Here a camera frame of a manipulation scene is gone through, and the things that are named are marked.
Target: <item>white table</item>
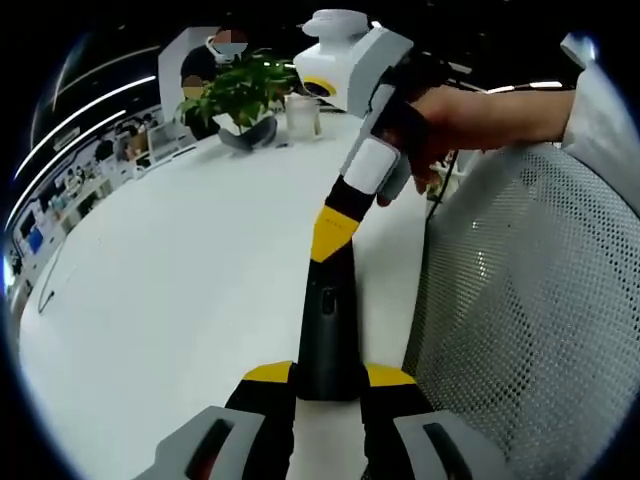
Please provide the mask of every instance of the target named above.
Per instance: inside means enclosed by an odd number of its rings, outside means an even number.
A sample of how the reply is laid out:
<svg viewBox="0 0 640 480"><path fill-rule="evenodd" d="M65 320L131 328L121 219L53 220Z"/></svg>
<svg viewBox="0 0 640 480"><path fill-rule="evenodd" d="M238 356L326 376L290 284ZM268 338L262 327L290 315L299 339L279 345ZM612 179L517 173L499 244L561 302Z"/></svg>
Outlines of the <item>white table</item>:
<svg viewBox="0 0 640 480"><path fill-rule="evenodd" d="M359 121L323 114L324 139L250 155L214 140L128 182L69 235L20 357L44 423L91 479L127 479L158 441L244 373L297 357L313 223ZM372 207L354 245L366 361L402 362L426 201ZM359 478L359 406L298 402L288 478Z"/></svg>

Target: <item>potted plant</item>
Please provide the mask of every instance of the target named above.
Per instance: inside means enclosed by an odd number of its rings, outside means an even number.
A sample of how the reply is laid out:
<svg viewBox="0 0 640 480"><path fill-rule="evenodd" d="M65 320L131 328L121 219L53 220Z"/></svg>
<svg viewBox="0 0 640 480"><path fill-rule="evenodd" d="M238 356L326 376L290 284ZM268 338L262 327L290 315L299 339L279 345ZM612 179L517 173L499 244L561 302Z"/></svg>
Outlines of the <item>potted plant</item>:
<svg viewBox="0 0 640 480"><path fill-rule="evenodd" d="M226 113L238 133L243 133L292 90L298 77L286 66L289 63L275 59L267 49L245 53L242 58L219 65L217 76L204 85L202 96L185 100L180 110L185 117L199 117L205 128L215 124L213 116Z"/></svg>

